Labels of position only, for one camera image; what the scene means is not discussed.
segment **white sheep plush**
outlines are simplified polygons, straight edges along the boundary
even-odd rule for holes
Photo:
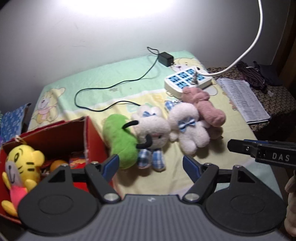
[[[206,129],[198,120],[196,107],[184,102],[175,105],[168,115],[172,129],[170,141],[179,139],[180,148],[187,155],[195,154],[198,147],[205,147],[210,142]]]
[[[145,169],[152,165],[154,170],[163,171],[165,162],[161,148],[169,140],[170,125],[161,109],[142,105],[131,118],[133,121],[126,126],[133,125],[140,143],[137,146],[143,147],[138,154],[138,167]]]

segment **printed page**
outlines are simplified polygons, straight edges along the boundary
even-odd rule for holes
[[[246,81],[218,79],[217,83],[226,92],[247,123],[263,122],[270,118]]]

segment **black cable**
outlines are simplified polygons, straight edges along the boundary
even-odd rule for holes
[[[112,105],[108,106],[107,108],[105,108],[105,109],[103,109],[103,110],[93,110],[93,109],[90,109],[90,108],[88,108],[88,107],[78,105],[77,102],[76,102],[76,97],[77,97],[77,95],[78,95],[80,92],[82,92],[82,91],[87,91],[87,90],[106,90],[106,89],[113,88],[113,87],[115,87],[115,86],[117,86],[117,85],[121,85],[121,84],[123,84],[123,83],[133,82],[133,81],[137,81],[137,80],[140,80],[140,79],[144,78],[144,77],[149,73],[149,71],[154,67],[154,65],[156,64],[156,62],[157,62],[157,60],[158,60],[158,55],[159,55],[159,50],[158,50],[158,49],[152,49],[152,48],[150,48],[150,47],[147,47],[147,50],[148,50],[150,53],[157,55],[157,58],[156,58],[155,62],[153,63],[153,65],[147,70],[147,72],[146,72],[142,77],[140,77],[140,78],[138,78],[138,79],[135,79],[135,80],[124,80],[124,81],[121,81],[121,82],[119,82],[119,83],[117,83],[117,84],[114,84],[114,85],[112,85],[112,86],[109,86],[109,87],[101,87],[101,88],[93,87],[93,88],[85,88],[85,89],[81,89],[81,90],[79,90],[79,91],[75,94],[75,96],[74,96],[74,104],[75,104],[75,106],[78,107],[78,108],[82,108],[82,109],[86,109],[86,110],[90,110],[90,111],[95,111],[95,112],[102,112],[102,111],[105,111],[105,110],[111,108],[112,106],[114,106],[115,104],[120,103],[120,102],[127,102],[127,103],[130,103],[130,104],[135,104],[135,105],[137,105],[137,106],[140,106],[139,104],[134,103],[134,102],[132,102],[132,101],[121,100],[121,101],[117,101],[117,102],[113,103]]]

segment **blue bow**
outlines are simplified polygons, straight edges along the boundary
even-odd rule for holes
[[[155,113],[150,114],[148,111],[143,112],[143,117],[148,117],[148,116],[152,116],[152,115],[156,115],[156,114]]]
[[[195,126],[195,119],[188,117],[185,120],[180,120],[178,126],[181,132],[185,132],[187,126]]]

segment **blue cloth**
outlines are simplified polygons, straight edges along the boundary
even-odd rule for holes
[[[0,133],[1,133],[1,121],[2,121],[2,117],[3,117],[3,114],[0,111]]]
[[[177,104],[179,104],[179,103],[182,103],[182,101],[181,101],[181,100],[173,100],[173,101],[171,101],[171,100],[167,100],[167,101],[165,102],[165,107],[166,107],[166,109],[167,109],[168,111],[171,111],[171,109],[172,109],[175,105],[177,105]]]
[[[187,117],[184,120],[180,120],[178,122],[178,126],[181,132],[185,132],[187,126],[195,126],[195,119],[192,117]]]
[[[163,152],[158,149],[141,149],[138,154],[138,167],[141,169],[151,166],[156,170],[162,170],[165,168]]]
[[[152,116],[152,115],[156,115],[156,114],[155,113],[150,114],[148,111],[143,112],[143,117],[148,117],[148,116]]]
[[[25,104],[14,111],[4,114],[0,131],[0,137],[3,139],[3,142],[7,142],[22,133],[22,122],[27,106],[28,104]]]

